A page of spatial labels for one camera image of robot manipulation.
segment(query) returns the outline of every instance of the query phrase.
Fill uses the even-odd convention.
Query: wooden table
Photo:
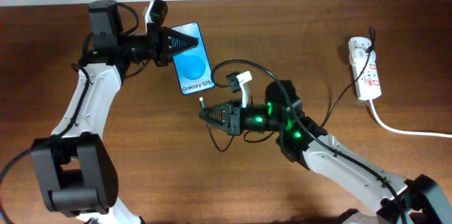
[[[383,95],[375,101],[390,126],[451,131],[452,0],[227,0],[172,1],[165,25],[199,22],[212,65],[250,59],[292,79],[305,112],[321,122],[328,104],[351,81],[347,41],[376,28]],[[139,13],[146,3],[130,4]],[[125,28],[133,17],[121,12]],[[144,32],[141,21],[140,33]],[[75,90],[86,4],[0,8],[0,165],[48,136]],[[269,77],[254,75],[254,102]],[[337,216],[349,208],[369,213],[329,179],[288,162],[274,139],[237,138],[217,152],[198,119],[208,104],[238,98],[228,89],[183,96],[171,66],[150,65],[127,80],[111,106],[104,143],[119,175],[119,195],[149,223],[271,223]],[[426,174],[452,199],[452,140],[403,136],[382,129],[354,89],[326,128],[352,151],[412,179]],[[219,144],[228,137],[215,130]],[[17,223],[79,223],[49,213],[31,159],[19,162],[1,188]]]

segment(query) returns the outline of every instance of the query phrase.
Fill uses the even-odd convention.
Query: white robotic arm
[[[144,35],[131,35],[138,27],[137,16],[136,26],[122,31],[118,6],[136,16],[132,8],[112,0],[89,5],[93,32],[83,43],[83,56],[75,64],[79,68],[76,91],[52,135],[35,140],[31,156],[44,204],[50,211],[87,223],[144,224],[117,197],[118,177],[102,142],[109,108],[126,78],[139,73],[150,60],[157,66],[167,66],[174,55],[195,47],[198,39],[162,27],[167,15],[164,1],[151,3],[148,17],[152,20],[146,22]],[[172,48],[174,38],[184,44]],[[88,51],[90,39],[93,50]],[[132,62],[142,63],[142,67],[126,76]],[[61,167],[71,161],[78,161],[81,168]]]
[[[266,88],[265,105],[242,105],[232,100],[208,107],[203,98],[199,117],[222,129],[230,136],[239,136],[245,130],[276,131],[280,135],[276,143],[282,154],[291,162],[297,162],[308,170],[322,174],[349,191],[376,216],[357,212],[345,223],[443,223],[452,221],[452,207],[438,184],[425,175],[414,181],[385,171],[353,153],[333,135],[305,115],[302,100],[296,95],[292,81],[280,81],[268,69],[247,60],[228,60],[226,64],[248,64],[267,73],[274,79]],[[234,72],[228,82],[238,79]],[[236,83],[230,83],[232,92]],[[269,136],[258,141],[265,141]]]

